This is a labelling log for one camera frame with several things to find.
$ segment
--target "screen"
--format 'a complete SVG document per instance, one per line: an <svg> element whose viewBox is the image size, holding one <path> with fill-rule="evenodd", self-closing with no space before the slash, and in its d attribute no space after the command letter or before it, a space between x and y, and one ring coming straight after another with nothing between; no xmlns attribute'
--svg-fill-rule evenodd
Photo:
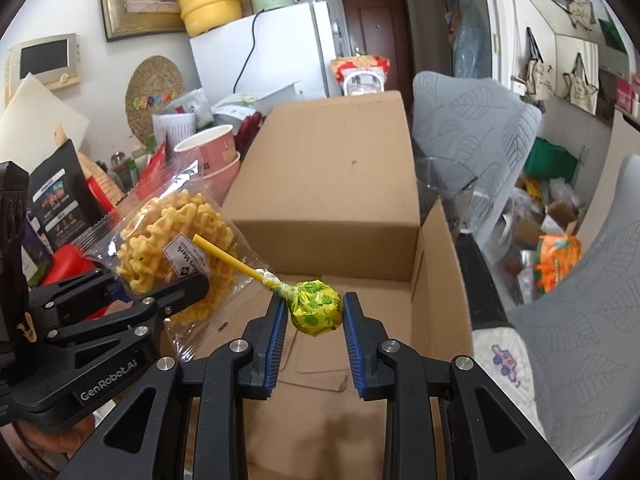
<svg viewBox="0 0 640 480"><path fill-rule="evenodd" d="M20 52L20 79L69 66L67 40L28 46Z"/></svg>

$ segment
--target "yellow pot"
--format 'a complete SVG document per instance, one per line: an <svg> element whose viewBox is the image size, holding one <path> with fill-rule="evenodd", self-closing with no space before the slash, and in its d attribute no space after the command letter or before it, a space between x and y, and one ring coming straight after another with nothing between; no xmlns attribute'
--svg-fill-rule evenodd
<svg viewBox="0 0 640 480"><path fill-rule="evenodd" d="M187 33L194 38L242 18L240 0L178 0Z"/></svg>

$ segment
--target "brown door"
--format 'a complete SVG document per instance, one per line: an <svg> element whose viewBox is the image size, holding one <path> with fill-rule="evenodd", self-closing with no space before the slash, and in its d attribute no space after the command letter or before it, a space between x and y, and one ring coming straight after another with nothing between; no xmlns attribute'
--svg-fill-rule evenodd
<svg viewBox="0 0 640 480"><path fill-rule="evenodd" d="M409 110L414 101L414 54L406 0L343 0L353 53L388 57L385 90L398 90Z"/></svg>

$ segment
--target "blue plastic bag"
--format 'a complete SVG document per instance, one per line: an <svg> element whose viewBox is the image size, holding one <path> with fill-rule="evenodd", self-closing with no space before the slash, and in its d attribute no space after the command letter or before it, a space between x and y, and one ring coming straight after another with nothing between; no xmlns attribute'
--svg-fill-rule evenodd
<svg viewBox="0 0 640 480"><path fill-rule="evenodd" d="M491 77L491 37L476 0L460 0L462 22L453 44L453 75Z"/></svg>

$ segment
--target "woven wicker placemat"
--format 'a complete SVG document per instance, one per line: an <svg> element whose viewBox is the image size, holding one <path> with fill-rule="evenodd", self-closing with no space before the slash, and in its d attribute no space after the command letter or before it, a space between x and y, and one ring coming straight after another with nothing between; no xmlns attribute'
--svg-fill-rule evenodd
<svg viewBox="0 0 640 480"><path fill-rule="evenodd" d="M184 81L178 67L171 60L163 56L153 56L145 59L135 70L125 97L129 127L143 146L146 145L147 138L154 134L151 115L159 112L167 103L136 109L134 102L138 100L139 107L140 101L162 94L184 94Z"/></svg>

